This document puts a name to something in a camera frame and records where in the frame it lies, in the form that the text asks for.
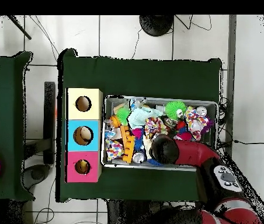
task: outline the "yellow box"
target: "yellow box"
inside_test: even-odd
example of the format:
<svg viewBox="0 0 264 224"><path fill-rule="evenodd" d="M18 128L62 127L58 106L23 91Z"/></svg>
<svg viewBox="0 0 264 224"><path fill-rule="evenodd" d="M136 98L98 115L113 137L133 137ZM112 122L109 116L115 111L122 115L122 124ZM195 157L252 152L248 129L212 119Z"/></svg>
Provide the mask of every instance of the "yellow box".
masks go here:
<svg viewBox="0 0 264 224"><path fill-rule="evenodd" d="M99 89L67 89L69 120L100 120L102 116L103 93Z"/></svg>

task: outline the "round hole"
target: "round hole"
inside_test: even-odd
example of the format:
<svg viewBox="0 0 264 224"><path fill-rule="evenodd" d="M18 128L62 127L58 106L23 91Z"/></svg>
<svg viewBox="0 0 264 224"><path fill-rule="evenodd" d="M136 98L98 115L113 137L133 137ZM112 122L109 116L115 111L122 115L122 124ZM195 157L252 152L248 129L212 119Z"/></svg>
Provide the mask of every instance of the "round hole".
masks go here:
<svg viewBox="0 0 264 224"><path fill-rule="evenodd" d="M75 105L79 111L88 111L92 107L92 102L89 97L80 96L76 99Z"/></svg>
<svg viewBox="0 0 264 224"><path fill-rule="evenodd" d="M88 145L93 140L93 132L89 127L78 127L74 131L74 140L76 144Z"/></svg>
<svg viewBox="0 0 264 224"><path fill-rule="evenodd" d="M91 166L87 160L79 160L75 163L75 170L79 174L87 174Z"/></svg>

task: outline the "pink box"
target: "pink box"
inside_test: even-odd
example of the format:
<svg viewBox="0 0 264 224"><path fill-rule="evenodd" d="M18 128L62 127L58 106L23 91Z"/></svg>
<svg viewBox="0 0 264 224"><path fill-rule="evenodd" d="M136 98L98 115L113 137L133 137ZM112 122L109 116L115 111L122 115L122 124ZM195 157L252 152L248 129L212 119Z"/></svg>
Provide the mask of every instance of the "pink box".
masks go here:
<svg viewBox="0 0 264 224"><path fill-rule="evenodd" d="M80 174L75 169L75 164L79 160L86 160L90 164L87 174ZM68 152L68 162L65 163L67 169L68 183L95 183L98 182L101 174L100 152L99 151L70 151Z"/></svg>

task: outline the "dark green tablecloth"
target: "dark green tablecloth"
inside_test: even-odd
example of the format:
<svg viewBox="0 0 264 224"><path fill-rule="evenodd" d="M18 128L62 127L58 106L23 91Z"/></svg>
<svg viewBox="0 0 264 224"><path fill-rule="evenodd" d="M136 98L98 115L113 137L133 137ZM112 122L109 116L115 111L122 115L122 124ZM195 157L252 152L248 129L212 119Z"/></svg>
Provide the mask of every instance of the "dark green tablecloth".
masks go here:
<svg viewBox="0 0 264 224"><path fill-rule="evenodd" d="M33 199L21 183L24 142L23 76L30 52L0 57L0 199Z"/></svg>
<svg viewBox="0 0 264 224"><path fill-rule="evenodd" d="M221 61L150 61L80 58L73 49L58 58L57 189L67 198L197 201L196 173L104 167L98 183L64 182L65 88L99 88L104 96L126 95L218 102Z"/></svg>

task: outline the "shape sorter box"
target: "shape sorter box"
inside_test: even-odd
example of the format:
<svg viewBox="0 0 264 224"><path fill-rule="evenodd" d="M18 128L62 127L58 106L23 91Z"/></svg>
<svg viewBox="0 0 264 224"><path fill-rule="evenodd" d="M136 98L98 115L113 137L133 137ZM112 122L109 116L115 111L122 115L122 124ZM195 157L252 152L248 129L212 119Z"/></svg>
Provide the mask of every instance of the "shape sorter box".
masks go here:
<svg viewBox="0 0 264 224"><path fill-rule="evenodd" d="M99 89L67 88L69 120L101 120L103 93Z"/></svg>
<svg viewBox="0 0 264 224"><path fill-rule="evenodd" d="M75 141L75 131L79 127L87 127L91 133L91 141L80 145ZM69 120L68 121L68 150L67 151L100 151L101 121L100 120Z"/></svg>
<svg viewBox="0 0 264 224"><path fill-rule="evenodd" d="M100 164L99 151L78 151L68 152L67 162L67 183L95 183L98 182L102 167ZM89 163L89 172L87 174L78 173L76 163L85 160Z"/></svg>

